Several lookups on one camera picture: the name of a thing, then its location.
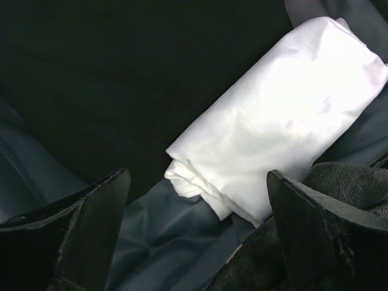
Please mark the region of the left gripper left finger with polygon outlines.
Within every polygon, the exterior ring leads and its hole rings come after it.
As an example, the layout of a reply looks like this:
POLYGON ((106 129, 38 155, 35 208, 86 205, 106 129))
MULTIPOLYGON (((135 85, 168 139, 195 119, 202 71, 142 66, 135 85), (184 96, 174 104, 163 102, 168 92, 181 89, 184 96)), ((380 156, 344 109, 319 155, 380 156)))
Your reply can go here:
POLYGON ((119 169, 1 223, 1 290, 104 290, 129 188, 119 169))

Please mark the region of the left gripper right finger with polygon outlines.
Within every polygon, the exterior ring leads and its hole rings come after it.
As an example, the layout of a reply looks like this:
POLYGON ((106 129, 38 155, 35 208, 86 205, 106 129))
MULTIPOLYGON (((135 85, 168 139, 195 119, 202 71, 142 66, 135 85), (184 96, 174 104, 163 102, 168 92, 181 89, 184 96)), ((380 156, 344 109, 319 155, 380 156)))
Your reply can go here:
POLYGON ((292 290, 387 290, 387 219, 278 170, 267 189, 292 290))

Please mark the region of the white garment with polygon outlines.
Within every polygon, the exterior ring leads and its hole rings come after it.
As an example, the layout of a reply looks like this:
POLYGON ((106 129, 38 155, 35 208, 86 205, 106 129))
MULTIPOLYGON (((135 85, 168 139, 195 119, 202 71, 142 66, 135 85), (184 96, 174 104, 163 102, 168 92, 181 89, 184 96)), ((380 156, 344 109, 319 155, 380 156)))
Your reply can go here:
POLYGON ((319 17, 281 38, 167 149, 179 196, 225 219, 272 214, 266 176, 302 179, 387 82, 387 65, 344 19, 319 17))

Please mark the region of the black garment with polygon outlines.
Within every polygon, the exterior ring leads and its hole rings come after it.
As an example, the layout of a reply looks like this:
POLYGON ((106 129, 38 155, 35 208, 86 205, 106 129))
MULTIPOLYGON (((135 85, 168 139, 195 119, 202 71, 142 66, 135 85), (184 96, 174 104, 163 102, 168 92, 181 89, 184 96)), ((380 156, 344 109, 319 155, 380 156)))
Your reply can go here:
POLYGON ((282 1, 2 1, 1 92, 93 182, 141 196, 166 148, 292 29, 282 1))

